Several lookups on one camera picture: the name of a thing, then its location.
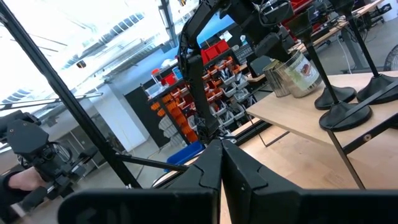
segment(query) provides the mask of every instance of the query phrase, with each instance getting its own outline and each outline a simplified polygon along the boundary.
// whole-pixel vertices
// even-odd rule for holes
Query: floor
[[[398,32],[395,31],[398,27],[398,19],[387,22],[384,25],[374,27],[368,34],[367,46],[373,56],[377,66],[383,66],[384,61],[389,51],[398,44]],[[343,51],[337,41],[334,41],[330,46],[322,47],[318,51],[321,61],[324,64],[325,70],[328,74],[339,74],[340,70],[348,67]],[[348,56],[350,66],[354,66],[352,59]],[[265,93],[258,93],[257,99],[261,99]],[[267,141],[270,142],[278,134],[282,134],[284,130],[271,128],[266,130],[262,135]],[[294,147],[297,141],[307,141],[293,134],[289,134],[280,141],[276,142],[272,150],[264,150],[260,139],[253,138],[251,141],[242,145],[244,150],[250,150],[252,156],[256,154],[266,153],[267,156],[261,156],[260,162],[269,166],[278,174],[288,178],[290,181],[295,182],[301,187],[305,188],[355,188],[353,180],[350,179],[349,173],[345,170],[343,162],[339,160],[337,153],[332,151],[322,151],[315,153],[315,157],[306,156],[303,153],[304,149],[296,149],[293,153],[288,149]],[[319,149],[313,143],[307,142],[310,149],[315,152]],[[166,147],[159,151],[155,142],[150,138],[147,142],[137,147],[134,151],[135,156],[147,158],[158,161],[165,161],[171,154],[177,152],[179,148]],[[142,166],[135,164],[126,164],[134,176],[137,177],[140,173]],[[148,188],[152,185],[153,181],[159,178],[164,171],[152,167],[143,168],[138,181],[144,187]],[[94,171],[88,177],[81,180],[76,190],[92,189],[92,188],[108,188],[108,187],[124,187],[120,179],[114,174],[113,170],[104,165],[99,170]],[[18,223],[41,223],[53,224],[56,223],[57,209],[62,199],[47,202],[36,208],[30,215]],[[230,223],[228,211],[223,210],[223,223]]]

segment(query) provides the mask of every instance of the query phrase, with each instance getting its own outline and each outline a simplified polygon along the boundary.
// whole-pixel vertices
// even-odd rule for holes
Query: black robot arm
[[[288,61],[290,56],[283,49],[282,39],[277,33],[278,23],[293,15],[292,6],[285,0],[277,1],[266,9],[258,9],[254,4],[262,6],[265,2],[267,1],[202,0],[195,14],[181,31],[178,61],[183,78],[193,96],[198,115],[198,135],[204,143],[218,137],[220,132],[218,120],[210,113],[201,79],[204,68],[197,37],[213,15],[220,10],[221,17],[229,15],[242,28],[242,33],[251,39],[258,57],[266,55],[283,62]]]

